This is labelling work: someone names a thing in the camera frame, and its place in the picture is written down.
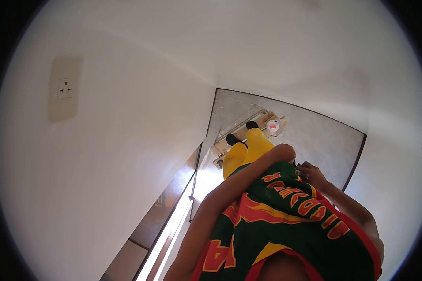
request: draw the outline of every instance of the electrical outlet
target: electrical outlet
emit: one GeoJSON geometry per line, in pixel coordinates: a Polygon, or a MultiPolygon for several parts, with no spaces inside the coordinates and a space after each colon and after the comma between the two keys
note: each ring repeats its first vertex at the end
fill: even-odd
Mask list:
{"type": "Polygon", "coordinates": [[[49,120],[53,123],[74,118],[78,109],[79,79],[83,59],[56,57],[49,88],[49,120]]]}
{"type": "Polygon", "coordinates": [[[73,98],[72,79],[60,79],[58,81],[57,99],[73,98]]]}

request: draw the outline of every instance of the foot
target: foot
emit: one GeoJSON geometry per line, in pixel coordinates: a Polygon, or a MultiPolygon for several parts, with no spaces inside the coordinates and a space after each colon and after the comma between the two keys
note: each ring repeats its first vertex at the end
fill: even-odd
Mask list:
{"type": "Polygon", "coordinates": [[[236,143],[243,143],[239,138],[236,138],[232,133],[229,133],[227,135],[227,143],[230,146],[235,145],[236,143]]]}
{"type": "Polygon", "coordinates": [[[247,129],[259,128],[258,124],[255,121],[248,121],[245,126],[247,129]]]}

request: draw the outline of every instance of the yellow pants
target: yellow pants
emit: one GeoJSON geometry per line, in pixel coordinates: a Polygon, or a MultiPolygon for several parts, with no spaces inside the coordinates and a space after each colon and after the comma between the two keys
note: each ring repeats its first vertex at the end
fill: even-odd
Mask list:
{"type": "Polygon", "coordinates": [[[259,128],[248,130],[246,137],[248,148],[243,143],[236,143],[225,156],[223,163],[224,180],[240,166],[253,163],[261,155],[274,148],[274,145],[265,138],[259,128]]]}

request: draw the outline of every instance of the person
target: person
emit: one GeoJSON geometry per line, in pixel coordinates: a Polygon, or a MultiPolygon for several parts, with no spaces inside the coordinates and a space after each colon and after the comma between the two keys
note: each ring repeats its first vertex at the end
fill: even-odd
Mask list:
{"type": "Polygon", "coordinates": [[[201,203],[164,280],[377,280],[384,247],[371,213],[318,167],[294,166],[293,147],[246,126],[247,144],[227,136],[224,182],[201,203]]]}

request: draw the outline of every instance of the floor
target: floor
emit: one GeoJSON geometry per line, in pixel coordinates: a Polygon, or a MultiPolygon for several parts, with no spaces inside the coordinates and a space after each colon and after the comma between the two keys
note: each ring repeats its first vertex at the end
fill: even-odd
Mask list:
{"type": "Polygon", "coordinates": [[[285,131],[270,139],[274,145],[292,145],[297,154],[296,163],[308,161],[319,167],[327,180],[340,189],[346,184],[364,144],[364,133],[301,107],[247,93],[218,89],[208,133],[200,153],[191,218],[204,197],[223,181],[222,170],[213,164],[217,155],[209,151],[219,130],[232,124],[255,104],[273,111],[279,118],[285,116],[288,121],[285,131]]]}

